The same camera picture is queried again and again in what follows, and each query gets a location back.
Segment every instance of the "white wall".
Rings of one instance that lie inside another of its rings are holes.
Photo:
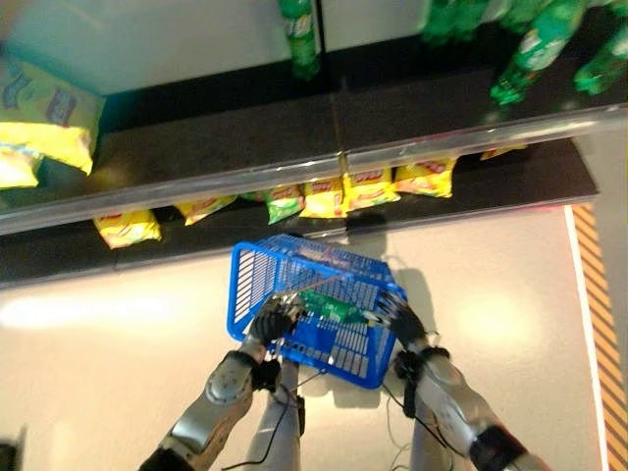
[[[414,34],[430,0],[326,0],[330,50]],[[492,0],[488,19],[509,0]],[[277,0],[2,0],[0,40],[102,93],[286,59]]]

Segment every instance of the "orange striped floor tape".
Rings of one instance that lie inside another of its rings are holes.
[[[593,326],[598,376],[602,392],[606,455],[610,471],[628,470],[628,408],[624,393],[617,337],[608,284],[604,275],[600,238],[591,204],[572,205],[584,283]]]

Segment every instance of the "snack bag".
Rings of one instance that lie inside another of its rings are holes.
[[[480,160],[489,160],[489,159],[492,159],[493,157],[497,157],[498,155],[505,154],[506,152],[510,152],[511,150],[520,150],[520,149],[525,149],[526,147],[528,147],[526,144],[513,144],[509,147],[503,147],[501,149],[487,150],[486,152],[482,154],[482,157],[480,157]]]
[[[91,172],[104,99],[15,59],[0,59],[0,142]]]
[[[451,198],[451,173],[455,162],[455,158],[443,158],[398,167],[394,187],[402,193]]]
[[[239,197],[245,199],[246,201],[255,201],[256,203],[263,203],[266,199],[266,193],[268,191],[249,191],[248,193],[243,193]]]
[[[175,204],[175,207],[185,217],[185,225],[191,226],[210,214],[223,209],[228,204],[232,204],[234,201],[236,201],[236,196],[221,196],[191,203],[178,203]]]
[[[41,156],[0,143],[0,189],[37,186]]]
[[[321,180],[306,183],[305,209],[300,218],[344,218],[342,206],[342,181],[340,179]]]
[[[394,192],[391,169],[344,174],[342,182],[346,211],[399,200],[399,195]]]
[[[147,209],[103,216],[94,219],[94,224],[109,248],[127,247],[152,238],[161,240],[159,223]]]
[[[279,186],[266,192],[266,206],[268,207],[268,224],[275,224],[303,209],[303,196],[298,186]]]

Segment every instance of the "white floor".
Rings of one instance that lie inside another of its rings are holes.
[[[562,209],[350,243],[389,260],[426,327],[529,449],[555,470],[601,469]],[[0,292],[0,437],[26,427],[24,471],[136,469],[236,346],[225,328],[228,278],[221,256]],[[330,376],[302,389],[303,469],[391,467],[385,395]],[[264,402],[258,394],[213,469],[243,459]],[[406,443],[412,424],[396,407],[391,415]]]

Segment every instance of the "green chip bag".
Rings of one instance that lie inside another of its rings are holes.
[[[305,303],[308,312],[315,312],[321,317],[327,317],[339,324],[365,323],[362,310],[347,302],[338,301],[325,296],[313,289],[306,289],[298,294]]]
[[[269,225],[298,213],[304,207],[303,196],[295,184],[271,189],[266,192],[264,199],[268,208]]]

